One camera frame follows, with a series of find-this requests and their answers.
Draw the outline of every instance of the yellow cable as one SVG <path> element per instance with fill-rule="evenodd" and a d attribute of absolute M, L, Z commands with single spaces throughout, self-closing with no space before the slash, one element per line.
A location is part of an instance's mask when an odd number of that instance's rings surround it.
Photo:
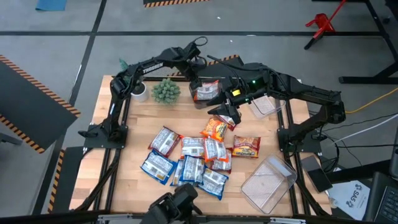
<path fill-rule="evenodd" d="M 365 105 L 361 106 L 360 108 L 358 108 L 358 109 L 356 109 L 356 110 L 353 110 L 353 111 L 346 111 L 346 114 L 351 114 L 351 113 L 358 112 L 358 111 L 360 111 L 361 109 L 363 109 L 363 108 L 365 108 L 365 107 L 367 107 L 367 106 L 371 105 L 372 103 L 376 102 L 377 100 L 381 100 L 381 99 L 383 99 L 384 97 L 386 97 L 386 96 L 389 96 L 389 95 L 393 94 L 393 93 L 394 93 L 395 91 L 397 91 L 397 90 L 398 90 L 398 88 L 395 88 L 395 89 L 394 89 L 394 90 L 392 90 L 391 92 L 389 92 L 389 93 L 386 93 L 386 94 L 384 94 L 384 95 L 380 96 L 379 98 L 377 98 L 377 99 L 375 99 L 375 100 L 372 100 L 372 101 L 370 101 L 369 103 L 366 103 Z"/>

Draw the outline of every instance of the concrete floor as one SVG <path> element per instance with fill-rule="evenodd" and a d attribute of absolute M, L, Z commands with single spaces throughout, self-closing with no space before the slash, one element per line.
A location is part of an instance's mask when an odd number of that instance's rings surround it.
<path fill-rule="evenodd" d="M 37 12 L 35 1 L 3 0 L 0 7 L 0 31 L 6 30 L 80 30 L 91 31 L 100 0 L 69 0 L 63 12 Z M 382 1 L 372 1 L 380 17 L 391 13 Z M 99 31 L 233 30 L 233 31 L 312 31 L 304 24 L 320 12 L 328 15 L 338 4 L 311 0 L 211 0 L 195 4 L 145 9 L 140 1 L 108 0 Z M 376 31 L 377 27 L 365 4 L 349 3 L 335 17 L 338 31 Z M 386 29 L 398 47 L 398 23 L 391 20 Z M 136 63 L 158 55 L 171 46 L 185 46 L 194 36 L 107 36 L 96 37 L 75 106 L 82 112 L 68 130 L 64 147 L 81 146 L 77 131 L 91 121 L 102 76 L 119 71 L 119 58 Z M 202 47 L 205 54 L 224 57 L 239 54 L 245 62 L 262 62 L 288 73 L 309 85 L 342 91 L 347 110 L 353 110 L 396 88 L 394 85 L 341 85 L 342 75 L 371 76 L 393 62 L 380 37 L 326 37 L 311 50 L 303 46 L 309 37 L 211 36 Z M 70 96 L 88 42 L 87 36 L 0 36 L 0 54 L 50 87 L 61 97 Z M 397 112 L 398 94 L 391 95 L 369 108 L 350 114 L 343 124 Z M 317 110 L 316 105 L 309 105 Z M 359 124 L 328 132 L 342 138 L 377 124 Z M 393 142 L 397 120 L 355 136 L 347 145 L 389 144 Z M 0 131 L 7 132 L 4 126 Z M 323 154 L 335 156 L 329 142 L 322 142 Z M 1 144 L 0 217 L 31 212 L 43 178 L 50 151 L 38 155 L 27 146 Z M 351 152 L 362 162 L 388 159 L 391 148 L 355 148 Z M 358 162 L 341 150 L 343 167 Z"/>

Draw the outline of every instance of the white pot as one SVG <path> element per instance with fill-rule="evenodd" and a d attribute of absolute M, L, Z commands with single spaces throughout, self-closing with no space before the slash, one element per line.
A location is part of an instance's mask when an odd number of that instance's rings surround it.
<path fill-rule="evenodd" d="M 144 85 L 144 91 L 141 91 L 141 93 L 137 94 L 134 94 L 134 91 L 131 92 L 132 99 L 138 102 L 144 102 L 149 98 L 149 90 L 147 88 L 147 85 L 145 85 L 145 83 L 143 82 L 141 83 Z"/>

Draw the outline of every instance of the wooden tabletop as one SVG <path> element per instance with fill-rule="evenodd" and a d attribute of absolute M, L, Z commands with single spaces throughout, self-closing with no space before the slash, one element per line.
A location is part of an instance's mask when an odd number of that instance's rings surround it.
<path fill-rule="evenodd" d="M 105 119 L 111 94 L 109 90 L 110 76 L 104 76 L 99 91 L 93 122 L 98 124 Z M 146 82 L 152 89 L 158 82 Z M 144 213 L 149 205 L 166 192 L 174 192 L 170 187 L 172 178 L 166 185 L 156 182 L 140 168 L 150 150 L 147 149 L 162 126 L 166 126 L 176 133 L 184 136 L 200 136 L 199 132 L 205 127 L 210 115 L 209 108 L 198 110 L 194 107 L 187 82 L 178 82 L 181 95 L 174 106 L 164 106 L 156 103 L 152 97 L 146 102 L 131 101 L 127 125 L 129 126 L 126 147 L 122 150 L 119 169 L 114 188 L 112 211 L 128 213 Z M 292 112 L 295 123 L 301 123 L 308 118 L 307 104 L 300 100 L 291 100 Z M 274 154 L 282 158 L 279 151 L 276 130 L 278 128 L 277 115 L 272 114 L 262 120 L 258 120 L 248 105 L 242 105 L 242 122 L 232 132 L 227 131 L 224 143 L 226 147 L 233 146 L 233 136 L 261 137 L 261 145 L 258 159 L 246 159 L 234 157 L 232 159 L 232 173 L 229 174 L 224 189 L 223 199 L 207 194 L 199 188 L 198 198 L 195 204 L 205 215 L 264 215 L 253 208 L 241 193 L 243 182 L 251 175 L 254 169 L 269 155 Z M 181 152 L 181 145 L 173 150 L 170 159 L 177 161 Z M 310 153 L 301 153 L 302 158 L 311 156 Z M 100 176 L 104 149 L 93 149 L 81 161 L 80 170 L 76 180 L 70 209 L 77 208 L 93 190 Z M 305 183 L 315 200 L 322 208 L 331 213 L 329 200 L 325 193 L 319 194 L 305 174 Z M 300 191 L 296 187 L 296 197 L 300 213 L 303 213 Z M 108 186 L 105 186 L 100 208 L 104 208 L 104 202 Z M 271 215 L 289 216 L 292 214 L 289 193 L 273 209 Z"/>

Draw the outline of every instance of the snack bag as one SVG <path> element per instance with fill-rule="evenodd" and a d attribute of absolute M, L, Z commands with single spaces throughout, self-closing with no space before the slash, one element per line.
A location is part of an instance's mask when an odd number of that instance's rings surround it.
<path fill-rule="evenodd" d="M 224 161 L 219 161 L 218 159 L 215 159 L 210 166 L 210 169 L 212 170 L 225 170 L 228 173 L 231 173 L 232 171 L 232 148 L 227 148 L 226 153 L 228 155 L 228 162 Z"/>
<path fill-rule="evenodd" d="M 225 145 L 223 142 L 218 142 L 214 139 L 205 139 L 205 161 L 208 162 L 215 159 L 228 162 Z"/>
<path fill-rule="evenodd" d="M 221 200 L 223 198 L 224 187 L 227 180 L 227 176 L 219 174 L 206 167 L 205 173 L 203 174 L 203 184 L 199 184 L 198 187 L 203 189 L 205 192 L 216 196 L 218 200 Z"/>
<path fill-rule="evenodd" d="M 186 155 L 193 157 L 205 156 L 205 140 L 203 138 L 181 137 L 181 159 Z"/>
<path fill-rule="evenodd" d="M 205 129 L 200 134 L 217 141 L 223 141 L 227 127 L 226 123 L 210 118 Z"/>
<path fill-rule="evenodd" d="M 234 136 L 234 148 L 232 151 L 232 156 L 258 158 L 260 150 L 260 140 L 260 137 L 245 138 Z"/>
<path fill-rule="evenodd" d="M 203 172 L 205 171 L 205 160 L 192 156 L 185 156 L 184 166 L 180 181 L 203 183 Z"/>
<path fill-rule="evenodd" d="M 201 87 L 197 88 L 193 100 L 211 100 L 217 96 L 219 92 L 220 89 L 218 88 L 218 80 L 212 83 L 202 83 Z"/>
<path fill-rule="evenodd" d="M 220 119 L 220 121 L 228 124 L 228 128 L 233 131 L 236 127 L 236 124 L 234 122 L 234 120 L 232 118 L 230 118 L 229 116 L 225 116 L 225 115 L 216 115 L 218 119 Z"/>
<path fill-rule="evenodd" d="M 163 126 L 159 134 L 156 135 L 155 139 L 148 146 L 148 149 L 156 149 L 163 156 L 168 157 L 179 140 L 179 134 Z"/>
<path fill-rule="evenodd" d="M 156 181 L 165 185 L 176 166 L 176 162 L 163 157 L 153 149 L 152 152 L 148 154 L 147 159 L 141 165 L 141 169 Z"/>
<path fill-rule="evenodd" d="M 175 173 L 174 173 L 174 178 L 172 183 L 170 184 L 170 186 L 181 186 L 184 184 L 192 184 L 193 182 L 182 182 L 180 181 L 180 177 L 181 177 L 181 173 L 182 173 L 182 168 L 184 167 L 184 160 L 183 159 L 179 159 L 178 160 L 178 164 L 177 164 L 177 168 L 175 169 Z"/>

